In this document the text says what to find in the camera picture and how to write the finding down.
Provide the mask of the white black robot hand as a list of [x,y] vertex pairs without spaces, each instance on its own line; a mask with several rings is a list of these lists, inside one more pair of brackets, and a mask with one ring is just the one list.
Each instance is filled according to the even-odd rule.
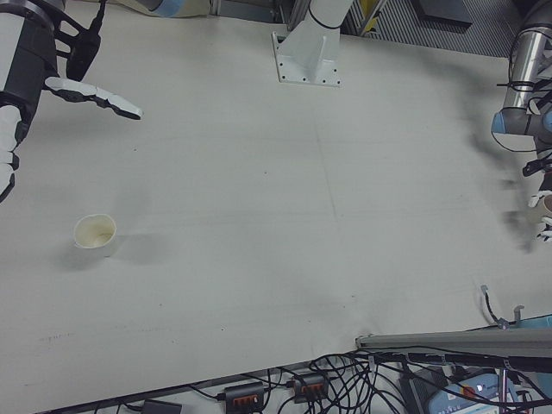
[[105,1],[89,27],[66,13],[64,1],[1,2],[1,199],[15,186],[17,147],[50,91],[71,103],[93,102],[133,120],[142,110],[110,91],[82,81],[95,59]]
[[537,238],[542,242],[551,242],[551,172],[543,175],[543,182],[530,198],[528,206],[530,221],[543,225]]

